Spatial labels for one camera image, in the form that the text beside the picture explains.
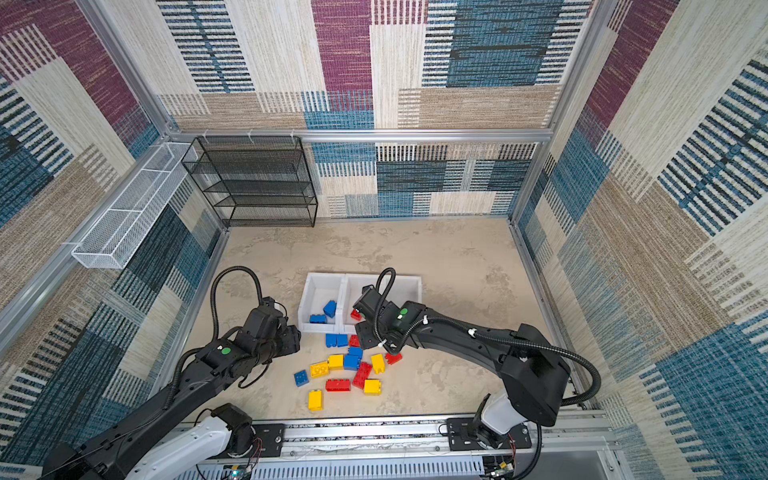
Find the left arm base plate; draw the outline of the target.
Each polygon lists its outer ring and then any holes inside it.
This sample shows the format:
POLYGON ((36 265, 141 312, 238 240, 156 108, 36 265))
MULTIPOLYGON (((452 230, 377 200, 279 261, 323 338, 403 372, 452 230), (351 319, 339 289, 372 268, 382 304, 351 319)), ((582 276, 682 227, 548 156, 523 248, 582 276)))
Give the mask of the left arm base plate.
POLYGON ((284 423, 251 424, 235 431, 226 455, 254 462, 262 457, 281 455, 286 425, 284 423))

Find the long red lego front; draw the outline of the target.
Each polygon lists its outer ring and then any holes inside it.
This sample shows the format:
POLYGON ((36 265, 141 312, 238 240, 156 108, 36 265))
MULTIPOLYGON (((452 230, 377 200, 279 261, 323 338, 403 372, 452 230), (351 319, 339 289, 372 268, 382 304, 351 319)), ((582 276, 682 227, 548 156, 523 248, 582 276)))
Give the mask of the long red lego front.
POLYGON ((350 392, 351 386, 349 379, 328 379, 325 382, 325 390, 331 393, 350 392))

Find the red lego diagonal brick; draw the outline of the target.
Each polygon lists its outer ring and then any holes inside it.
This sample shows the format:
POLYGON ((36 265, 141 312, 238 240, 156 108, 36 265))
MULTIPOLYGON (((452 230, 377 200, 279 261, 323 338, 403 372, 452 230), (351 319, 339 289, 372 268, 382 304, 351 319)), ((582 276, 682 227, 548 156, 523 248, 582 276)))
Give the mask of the red lego diagonal brick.
POLYGON ((357 372, 352 380, 352 385, 356 388, 363 390, 365 388, 365 382, 368 380, 372 366, 367 362, 361 362, 357 372))

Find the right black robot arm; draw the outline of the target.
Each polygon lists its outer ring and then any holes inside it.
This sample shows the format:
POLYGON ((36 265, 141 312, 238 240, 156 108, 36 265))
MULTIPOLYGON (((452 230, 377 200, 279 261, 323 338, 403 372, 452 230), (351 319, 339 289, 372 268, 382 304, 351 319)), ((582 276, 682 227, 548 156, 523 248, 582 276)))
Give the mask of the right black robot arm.
POLYGON ((362 320, 355 326, 363 349, 382 346, 397 355, 410 346, 457 356, 493 372, 503 389, 481 402, 467 436, 497 448, 525 422, 556 424, 571 369, 535 327, 516 330, 482 327, 445 316, 413 301, 398 306, 373 285, 353 303, 362 320))

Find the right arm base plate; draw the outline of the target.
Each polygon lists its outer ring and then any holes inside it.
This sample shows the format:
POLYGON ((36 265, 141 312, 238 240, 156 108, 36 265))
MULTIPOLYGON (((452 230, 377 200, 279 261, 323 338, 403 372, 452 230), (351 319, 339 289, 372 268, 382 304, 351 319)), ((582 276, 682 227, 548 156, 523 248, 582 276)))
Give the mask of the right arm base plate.
POLYGON ((524 424, 517 425, 506 434, 498 434, 479 420, 469 417, 451 417, 445 421, 444 435, 451 451, 528 449, 533 446, 530 431, 524 424))

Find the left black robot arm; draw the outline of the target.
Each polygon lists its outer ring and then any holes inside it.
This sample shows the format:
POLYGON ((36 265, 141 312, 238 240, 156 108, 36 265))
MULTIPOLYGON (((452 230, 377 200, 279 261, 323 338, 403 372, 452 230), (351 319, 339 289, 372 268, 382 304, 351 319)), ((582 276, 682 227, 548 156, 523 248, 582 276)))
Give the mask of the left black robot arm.
POLYGON ((187 415, 247 377, 258 365, 297 353, 301 332, 269 305, 245 324, 185 352, 168 385, 124 419, 72 447, 60 444, 43 462, 44 479, 125 479, 187 415))

